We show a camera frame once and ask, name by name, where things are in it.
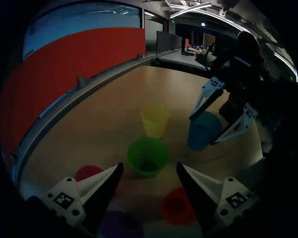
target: ceiling light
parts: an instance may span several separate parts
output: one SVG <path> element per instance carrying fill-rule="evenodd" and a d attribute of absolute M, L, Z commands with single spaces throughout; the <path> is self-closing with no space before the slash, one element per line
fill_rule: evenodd
<path fill-rule="evenodd" d="M 180 8 L 180 9 L 188 9 L 188 7 L 185 7 L 185 6 L 181 6 L 181 5 L 176 5 L 176 4 L 171 4 L 170 5 L 171 8 Z M 224 17 L 221 17 L 219 15 L 216 15 L 216 14 L 213 14 L 211 12 L 207 12 L 205 10 L 193 10 L 194 12 L 198 12 L 198 13 L 201 13 L 201 14 L 204 14 L 204 15 L 208 15 L 210 17 L 214 17 L 214 18 L 217 18 L 223 22 L 226 22 L 227 24 L 231 25 L 232 27 L 235 27 L 236 29 L 240 30 L 240 31 L 247 31 L 248 33 L 250 33 L 246 28 L 234 23 L 233 21 L 230 21 Z"/>
<path fill-rule="evenodd" d="M 221 9 L 221 10 L 220 10 L 220 16 L 221 16 L 221 17 L 224 17 L 225 14 L 226 14 L 226 11 L 224 11 L 223 9 Z"/>
<path fill-rule="evenodd" d="M 170 4 L 171 8 L 180 8 L 180 9 L 187 9 L 188 7 L 181 6 L 181 5 L 175 5 L 175 4 Z"/>
<path fill-rule="evenodd" d="M 88 12 L 88 14 L 92 14 L 92 13 L 102 13 L 102 12 L 113 12 L 113 13 L 116 13 L 115 11 L 104 10 L 104 11 Z"/>
<path fill-rule="evenodd" d="M 211 7 L 212 4 L 210 2 L 206 2 L 206 3 L 203 3 L 203 4 L 200 4 L 200 5 L 195 5 L 193 7 L 189 7 L 187 9 L 183 9 L 182 11 L 179 11 L 173 15 L 170 16 L 170 19 L 171 18 L 174 18 L 174 17 L 177 17 L 179 15 L 182 15 L 184 13 L 187 13 L 187 12 L 191 12 L 191 11 L 194 11 L 194 10 L 197 10 L 197 9 L 201 9 L 201 8 L 207 8 L 207 7 Z"/>
<path fill-rule="evenodd" d="M 152 17 L 154 17 L 154 16 L 155 16 L 155 15 L 153 15 L 153 14 L 149 13 L 149 12 L 145 12 L 145 14 L 147 14 L 147 15 L 149 15 L 149 16 L 152 16 Z"/>
<path fill-rule="evenodd" d="M 288 60 L 286 60 L 284 57 L 282 57 L 280 54 L 274 52 L 274 55 L 279 58 L 282 62 L 284 62 L 290 69 L 291 71 L 295 74 L 296 76 L 296 82 L 298 83 L 298 75 L 297 75 L 297 71 L 295 69 L 295 67 L 293 67 L 289 62 Z"/>

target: table surface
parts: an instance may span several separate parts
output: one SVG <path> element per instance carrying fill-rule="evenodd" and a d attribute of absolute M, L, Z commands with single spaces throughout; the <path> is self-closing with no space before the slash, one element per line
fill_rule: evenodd
<path fill-rule="evenodd" d="M 198 63 L 195 60 L 195 56 L 185 56 L 185 55 L 181 54 L 181 51 L 177 51 L 177 52 L 170 53 L 170 54 L 167 54 L 167 55 L 164 55 L 164 56 L 160 56 L 159 59 L 162 60 L 162 61 L 180 63 L 180 64 L 183 64 L 183 65 L 186 65 L 186 66 L 206 70 L 204 65 Z M 208 63 L 212 62 L 215 59 L 216 59 L 216 57 L 213 56 L 212 53 L 209 53 L 207 55 L 207 62 Z"/>
<path fill-rule="evenodd" d="M 141 66 L 100 88 L 67 113 L 39 142 L 24 168 L 21 193 L 25 198 L 45 193 L 64 177 L 73 177 L 85 165 L 107 169 L 124 162 L 118 197 L 108 209 L 137 216 L 151 233 L 177 231 L 178 227 L 168 224 L 161 216 L 163 197 L 181 186 L 176 162 L 223 180 L 249 169 L 262 158 L 255 123 L 246 134 L 208 146 L 201 152 L 188 148 L 189 116 L 207 81 L 189 73 Z M 219 108 L 228 95 L 225 91 L 207 109 L 219 117 L 223 128 L 227 122 L 219 115 Z M 172 113 L 162 138 L 170 158 L 156 177 L 143 179 L 128 164 L 127 149 L 134 140 L 145 136 L 141 108 L 155 103 L 165 104 Z M 196 223 L 188 227 L 193 234 L 199 233 Z M 182 231 L 189 237 L 189 230 Z"/>

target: ceiling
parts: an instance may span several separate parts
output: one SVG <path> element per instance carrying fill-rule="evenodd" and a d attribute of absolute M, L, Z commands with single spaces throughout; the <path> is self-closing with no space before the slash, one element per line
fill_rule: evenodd
<path fill-rule="evenodd" d="M 292 60 L 289 54 L 284 49 L 284 43 L 280 38 L 280 35 L 274 28 L 274 26 L 270 23 L 268 18 L 250 1 L 250 0 L 166 0 L 169 4 L 176 4 L 180 6 L 194 6 L 199 3 L 210 2 L 212 7 L 208 7 L 206 9 L 207 12 L 214 13 L 216 15 L 219 14 L 219 11 L 224 8 L 227 9 L 225 18 L 228 20 L 237 23 L 238 25 L 244 27 L 248 31 L 250 31 L 257 38 L 263 39 L 265 42 L 269 44 L 269 47 L 274 51 L 278 52 L 284 58 L 286 58 L 291 64 Z M 179 8 L 170 8 L 167 3 L 164 2 L 163 10 L 168 8 L 170 14 L 174 12 L 180 11 Z M 191 18 L 192 21 L 200 21 L 203 19 L 201 17 L 202 14 L 199 13 L 186 13 L 181 15 L 182 18 Z M 209 27 L 218 30 L 218 28 L 223 29 L 226 28 L 232 31 L 232 27 L 227 23 L 222 21 L 218 21 L 213 17 L 206 17 L 204 19 L 208 21 Z"/>

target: red wall panel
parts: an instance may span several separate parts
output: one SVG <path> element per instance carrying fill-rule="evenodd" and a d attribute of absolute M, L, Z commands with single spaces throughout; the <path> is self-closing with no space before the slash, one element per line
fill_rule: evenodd
<path fill-rule="evenodd" d="M 86 79 L 145 54 L 145 31 L 115 27 L 82 31 L 58 39 L 31 54 L 4 85 L 0 99 L 0 140 L 5 158 L 39 115 Z"/>

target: purple cup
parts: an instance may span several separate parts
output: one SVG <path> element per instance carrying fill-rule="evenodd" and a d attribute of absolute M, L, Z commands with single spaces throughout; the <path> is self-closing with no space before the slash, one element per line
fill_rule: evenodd
<path fill-rule="evenodd" d="M 142 223 L 122 211 L 108 211 L 99 227 L 104 238 L 143 238 Z"/>

